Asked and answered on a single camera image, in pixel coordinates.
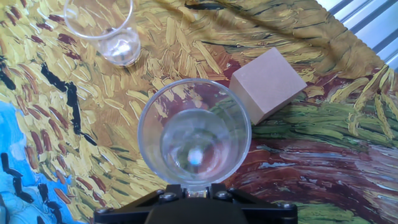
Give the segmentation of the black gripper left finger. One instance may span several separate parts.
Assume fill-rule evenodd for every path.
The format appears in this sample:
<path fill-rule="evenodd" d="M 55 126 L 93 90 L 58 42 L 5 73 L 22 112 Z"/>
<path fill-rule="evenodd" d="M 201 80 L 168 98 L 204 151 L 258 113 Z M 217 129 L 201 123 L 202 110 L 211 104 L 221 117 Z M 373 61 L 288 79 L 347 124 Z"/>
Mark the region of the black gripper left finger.
<path fill-rule="evenodd" d="M 103 224 L 145 223 L 149 213 L 158 205 L 184 198 L 181 185 L 168 185 L 151 192 L 121 208 L 100 208 L 94 212 L 94 222 Z"/>

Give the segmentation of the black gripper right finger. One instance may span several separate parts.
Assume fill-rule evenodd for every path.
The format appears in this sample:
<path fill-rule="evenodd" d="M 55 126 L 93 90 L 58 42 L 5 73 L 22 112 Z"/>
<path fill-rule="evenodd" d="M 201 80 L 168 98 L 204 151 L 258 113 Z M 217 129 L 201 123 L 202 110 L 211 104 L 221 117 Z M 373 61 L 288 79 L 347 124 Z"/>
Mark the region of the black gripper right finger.
<path fill-rule="evenodd" d="M 249 223 L 297 224 L 298 208 L 294 203 L 270 203 L 225 184 L 212 184 L 210 198 L 237 206 Z"/>

